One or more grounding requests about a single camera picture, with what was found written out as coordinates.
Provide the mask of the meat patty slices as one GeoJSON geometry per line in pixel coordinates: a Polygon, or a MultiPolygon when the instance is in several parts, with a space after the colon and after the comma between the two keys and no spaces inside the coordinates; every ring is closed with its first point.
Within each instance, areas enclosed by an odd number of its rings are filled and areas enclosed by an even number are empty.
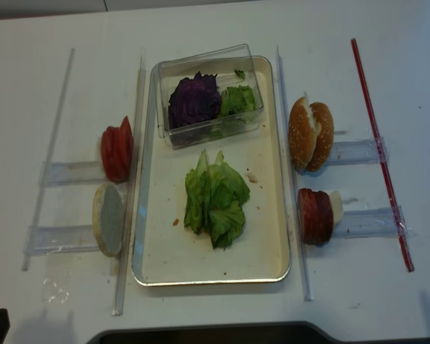
{"type": "Polygon", "coordinates": [[[324,191],[301,188],[298,191],[302,241],[308,245],[322,246],[333,234],[334,215],[330,197],[324,191]]]}

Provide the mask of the green lettuce pile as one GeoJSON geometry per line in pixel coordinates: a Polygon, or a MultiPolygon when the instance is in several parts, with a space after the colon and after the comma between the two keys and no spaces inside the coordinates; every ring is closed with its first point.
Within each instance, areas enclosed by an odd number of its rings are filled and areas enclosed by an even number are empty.
{"type": "Polygon", "coordinates": [[[209,163],[205,150],[185,178],[186,208],[183,224],[199,235],[207,233],[213,248],[227,248],[243,232],[243,205],[250,190],[241,174],[225,160],[222,151],[209,163]]]}

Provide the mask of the sesame bun half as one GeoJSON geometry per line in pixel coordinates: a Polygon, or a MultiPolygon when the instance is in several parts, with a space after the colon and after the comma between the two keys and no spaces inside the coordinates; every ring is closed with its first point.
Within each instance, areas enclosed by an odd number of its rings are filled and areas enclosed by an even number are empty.
{"type": "Polygon", "coordinates": [[[298,169],[305,169],[312,159],[317,140],[315,121],[307,95],[292,106],[288,122],[291,159],[298,169]]]}
{"type": "Polygon", "coordinates": [[[334,142],[334,122],[329,107],[321,102],[310,105],[315,121],[316,146],[306,169],[309,172],[320,170],[330,156],[334,142]]]}

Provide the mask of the clear rail right of tray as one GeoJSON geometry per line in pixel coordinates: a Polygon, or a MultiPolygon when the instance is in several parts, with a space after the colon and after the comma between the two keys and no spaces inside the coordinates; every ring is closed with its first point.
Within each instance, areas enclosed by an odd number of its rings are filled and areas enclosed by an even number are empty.
{"type": "Polygon", "coordinates": [[[285,88],[284,79],[284,69],[283,61],[280,56],[279,45],[276,47],[276,66],[277,66],[277,79],[279,86],[279,101],[281,105],[282,119],[284,120],[283,131],[284,131],[284,141],[285,141],[285,155],[288,169],[288,177],[290,180],[290,195],[292,202],[292,216],[294,224],[294,238],[297,245],[297,257],[300,268],[300,279],[302,284],[302,294],[305,302],[312,302],[314,300],[314,295],[312,291],[312,286],[309,279],[309,270],[307,265],[307,252],[304,244],[302,242],[301,236],[301,226],[300,226],[300,213],[299,206],[297,202],[297,182],[295,168],[291,159],[291,150],[288,141],[288,120],[290,116],[289,107],[287,104],[287,92],[285,88]]]}

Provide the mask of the clear plastic container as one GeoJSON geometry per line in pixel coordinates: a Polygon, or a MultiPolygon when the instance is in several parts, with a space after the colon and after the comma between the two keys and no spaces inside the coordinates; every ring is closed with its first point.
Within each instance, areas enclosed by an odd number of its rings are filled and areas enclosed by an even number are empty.
{"type": "Polygon", "coordinates": [[[264,120],[264,101],[254,60],[247,44],[160,62],[156,66],[154,79],[159,136],[174,149],[254,130],[264,120]],[[250,86],[253,89],[256,108],[226,117],[219,118],[217,115],[212,120],[171,130],[168,120],[170,96],[182,79],[193,79],[197,72],[202,75],[216,75],[220,94],[228,86],[250,86]]]}

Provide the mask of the clear rail left of tray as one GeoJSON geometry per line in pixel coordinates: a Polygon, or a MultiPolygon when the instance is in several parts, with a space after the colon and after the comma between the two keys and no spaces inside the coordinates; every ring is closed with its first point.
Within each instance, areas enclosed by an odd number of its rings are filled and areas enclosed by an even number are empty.
{"type": "Polygon", "coordinates": [[[125,216],[123,227],[123,242],[122,249],[119,256],[118,274],[115,285],[115,294],[113,301],[112,316],[118,317],[123,314],[125,287],[127,282],[129,250],[130,250],[130,237],[132,232],[132,220],[135,198],[135,185],[137,181],[138,159],[140,153],[140,129],[141,117],[143,112],[143,98],[145,92],[145,79],[146,79],[146,59],[145,53],[140,55],[140,66],[138,70],[138,79],[136,85],[135,97],[135,115],[132,126],[133,132],[133,151],[131,158],[130,177],[128,182],[127,197],[125,199],[125,216]]]}

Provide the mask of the clear holder under meat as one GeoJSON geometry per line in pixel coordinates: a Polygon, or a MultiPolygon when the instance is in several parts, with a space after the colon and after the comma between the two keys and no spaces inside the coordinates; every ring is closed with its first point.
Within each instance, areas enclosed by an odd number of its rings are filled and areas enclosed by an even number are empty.
{"type": "Polygon", "coordinates": [[[391,238],[408,234],[401,207],[345,211],[332,239],[391,238]]]}

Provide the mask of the black base edge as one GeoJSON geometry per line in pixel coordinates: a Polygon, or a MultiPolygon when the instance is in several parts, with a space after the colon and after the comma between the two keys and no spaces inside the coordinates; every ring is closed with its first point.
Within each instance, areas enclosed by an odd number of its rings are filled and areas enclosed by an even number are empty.
{"type": "Polygon", "coordinates": [[[89,343],[430,343],[418,337],[341,340],[311,322],[106,330],[89,343]]]}

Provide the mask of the metal baking tray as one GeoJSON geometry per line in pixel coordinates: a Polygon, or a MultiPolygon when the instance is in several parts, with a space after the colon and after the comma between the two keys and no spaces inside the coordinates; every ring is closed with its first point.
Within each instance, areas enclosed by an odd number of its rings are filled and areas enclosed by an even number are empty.
{"type": "Polygon", "coordinates": [[[262,96],[259,127],[205,143],[174,149],[163,138],[159,68],[150,76],[141,161],[132,271],[148,287],[219,283],[276,282],[290,269],[289,235],[294,229],[290,165],[283,121],[276,114],[270,61],[252,59],[254,85],[262,96]],[[250,190],[241,236],[228,248],[213,248],[207,234],[183,225],[184,179],[206,151],[222,153],[250,190]]]}

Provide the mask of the stack of tomato slices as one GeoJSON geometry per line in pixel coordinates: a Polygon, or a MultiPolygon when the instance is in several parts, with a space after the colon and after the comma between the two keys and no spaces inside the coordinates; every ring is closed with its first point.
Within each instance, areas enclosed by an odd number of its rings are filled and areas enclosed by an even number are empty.
{"type": "Polygon", "coordinates": [[[108,126],[100,143],[102,166],[107,179],[113,183],[124,183],[129,179],[133,134],[127,116],[119,127],[108,126]]]}

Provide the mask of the red plastic rod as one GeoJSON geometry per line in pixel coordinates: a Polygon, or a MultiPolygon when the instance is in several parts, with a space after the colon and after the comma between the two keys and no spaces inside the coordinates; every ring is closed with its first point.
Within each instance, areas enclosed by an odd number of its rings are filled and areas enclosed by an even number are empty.
{"type": "Polygon", "coordinates": [[[390,171],[388,169],[387,152],[386,152],[385,144],[383,142],[383,138],[381,137],[381,134],[380,134],[380,130],[378,129],[378,124],[373,110],[373,105],[371,102],[371,97],[368,89],[368,83],[366,81],[365,72],[363,70],[363,63],[360,57],[358,44],[355,38],[352,38],[350,40],[350,43],[353,51],[355,64],[358,71],[360,86],[363,91],[365,106],[366,106],[368,117],[371,124],[371,130],[373,132],[374,141],[376,143],[376,148],[378,151],[381,170],[383,173],[383,179],[386,185],[386,191],[388,194],[388,200],[390,202],[390,206],[393,214],[394,224],[396,226],[398,242],[399,242],[401,254],[403,257],[403,262],[405,264],[407,272],[411,273],[415,271],[415,267],[411,258],[411,253],[409,251],[409,244],[406,238],[406,223],[405,223],[403,214],[401,212],[401,207],[398,205],[398,202],[396,199],[396,194],[391,180],[390,171]]]}

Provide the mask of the pale bread slice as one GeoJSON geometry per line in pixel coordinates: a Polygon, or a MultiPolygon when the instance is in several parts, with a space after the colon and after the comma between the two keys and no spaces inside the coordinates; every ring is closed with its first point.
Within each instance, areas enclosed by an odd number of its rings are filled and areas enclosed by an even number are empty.
{"type": "Polygon", "coordinates": [[[92,233],[106,257],[115,257],[122,249],[124,216],[119,191],[110,182],[102,184],[92,203],[92,233]]]}

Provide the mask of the clear holder under bread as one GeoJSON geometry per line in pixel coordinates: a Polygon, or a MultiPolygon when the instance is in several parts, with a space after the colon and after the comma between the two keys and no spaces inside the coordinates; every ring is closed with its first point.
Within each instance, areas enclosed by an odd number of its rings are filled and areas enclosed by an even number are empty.
{"type": "Polygon", "coordinates": [[[23,252],[35,256],[98,250],[91,225],[30,226],[23,252]]]}

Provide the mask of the clear holder under tomatoes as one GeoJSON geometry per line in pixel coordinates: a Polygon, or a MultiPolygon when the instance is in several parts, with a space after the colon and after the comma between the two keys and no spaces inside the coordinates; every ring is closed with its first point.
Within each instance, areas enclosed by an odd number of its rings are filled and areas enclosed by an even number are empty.
{"type": "Polygon", "coordinates": [[[104,181],[106,177],[99,161],[43,162],[39,175],[39,185],[45,187],[104,181]]]}

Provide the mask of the right sesame bun half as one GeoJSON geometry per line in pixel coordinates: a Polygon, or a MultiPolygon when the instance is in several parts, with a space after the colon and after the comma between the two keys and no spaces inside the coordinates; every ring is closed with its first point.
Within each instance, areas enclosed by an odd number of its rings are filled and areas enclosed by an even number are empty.
{"type": "Polygon", "coordinates": [[[320,170],[330,156],[334,142],[334,122],[329,107],[321,102],[310,105],[315,121],[316,146],[306,169],[309,172],[320,170]]]}

